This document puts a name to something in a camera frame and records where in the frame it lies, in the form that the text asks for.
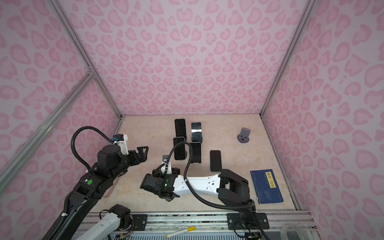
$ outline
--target heart pattern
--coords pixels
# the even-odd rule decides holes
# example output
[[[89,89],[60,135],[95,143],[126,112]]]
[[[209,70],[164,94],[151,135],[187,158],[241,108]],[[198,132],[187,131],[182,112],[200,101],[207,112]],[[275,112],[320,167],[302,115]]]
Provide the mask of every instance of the heart pattern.
[[[259,113],[305,3],[61,1],[119,110],[138,115]]]
[[[111,136],[116,121],[92,81],[0,196],[1,239],[43,237],[63,209],[65,196],[86,170],[71,152],[72,134],[90,125]],[[91,130],[81,132],[76,139],[77,152],[91,166],[106,144]]]
[[[322,239],[384,238],[378,2],[321,0],[266,111],[272,141]]]
[[[1,173],[87,70],[45,1],[0,9]]]

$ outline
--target tape roll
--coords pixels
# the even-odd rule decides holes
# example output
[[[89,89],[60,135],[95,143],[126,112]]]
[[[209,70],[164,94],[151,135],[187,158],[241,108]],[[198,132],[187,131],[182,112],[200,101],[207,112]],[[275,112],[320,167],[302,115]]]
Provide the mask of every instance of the tape roll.
[[[280,230],[281,240],[289,240],[288,231],[295,231],[299,236],[300,240],[309,240],[308,234],[304,232],[298,225],[295,224],[287,224],[283,226]]]

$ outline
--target smartphone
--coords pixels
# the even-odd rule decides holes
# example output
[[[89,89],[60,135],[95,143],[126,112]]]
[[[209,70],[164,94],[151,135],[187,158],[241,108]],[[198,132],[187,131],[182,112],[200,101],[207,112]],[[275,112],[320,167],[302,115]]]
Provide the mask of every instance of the smartphone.
[[[185,142],[185,138],[184,137],[173,138],[173,146],[175,146],[179,142]],[[184,160],[187,157],[187,154],[185,151],[185,144],[181,144],[180,146],[175,148],[174,156],[175,156],[175,160]]]
[[[219,150],[211,150],[210,161],[211,172],[221,172],[221,152]]]
[[[191,142],[190,144],[193,150],[191,163],[194,163],[194,162],[201,163],[201,143]]]
[[[184,137],[187,140],[187,130],[185,128],[185,119],[175,119],[176,137]]]
[[[201,122],[193,122],[191,124],[192,129],[192,142],[203,143],[203,135],[201,130]]]

